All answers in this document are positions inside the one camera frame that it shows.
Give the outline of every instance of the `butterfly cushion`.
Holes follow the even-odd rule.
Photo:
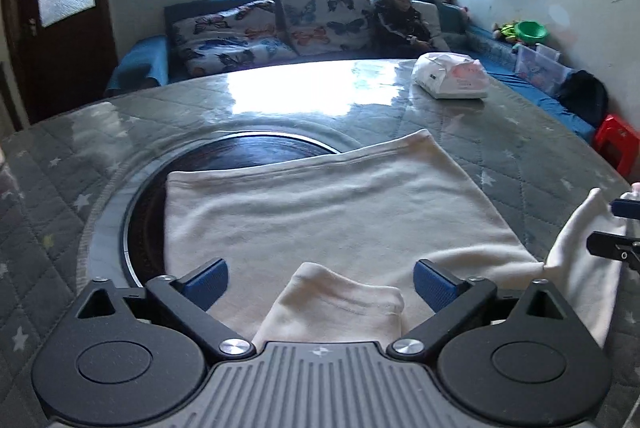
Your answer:
[[[252,2],[174,24],[177,52],[193,77],[297,58],[276,33],[274,2]]]
[[[290,43],[300,56],[371,47],[370,0],[281,0]]]

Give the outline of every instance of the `dark jacket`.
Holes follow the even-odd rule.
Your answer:
[[[410,45],[411,37],[429,42],[431,33],[422,22],[422,15],[411,7],[401,11],[395,5],[378,2],[373,13],[375,39],[378,46]]]

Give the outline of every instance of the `ribbed gray plate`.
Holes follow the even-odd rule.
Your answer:
[[[198,397],[150,428],[484,426],[449,403],[423,366],[389,360],[377,344],[274,342],[252,360],[220,364]]]

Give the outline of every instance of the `wooden door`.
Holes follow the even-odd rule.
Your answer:
[[[95,102],[117,59],[107,0],[2,0],[30,121]]]

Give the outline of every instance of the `blue sofa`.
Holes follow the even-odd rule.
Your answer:
[[[163,86],[190,78],[182,60],[174,52],[172,28],[174,23],[203,14],[225,11],[258,0],[200,0],[172,5],[164,9],[165,34],[153,36],[136,43],[113,72],[105,96],[114,96],[143,88]],[[276,26],[284,30],[284,13],[276,1]],[[511,46],[496,42],[491,33],[470,26],[459,7],[437,4],[442,35],[453,52],[468,54],[479,59],[486,71],[518,92],[538,107],[552,115],[569,130],[587,142],[591,142],[595,129],[567,111],[558,101],[543,91],[514,75],[515,55]],[[314,56],[313,61],[337,59],[378,58],[374,51],[345,51]],[[299,57],[291,62],[309,61]]]

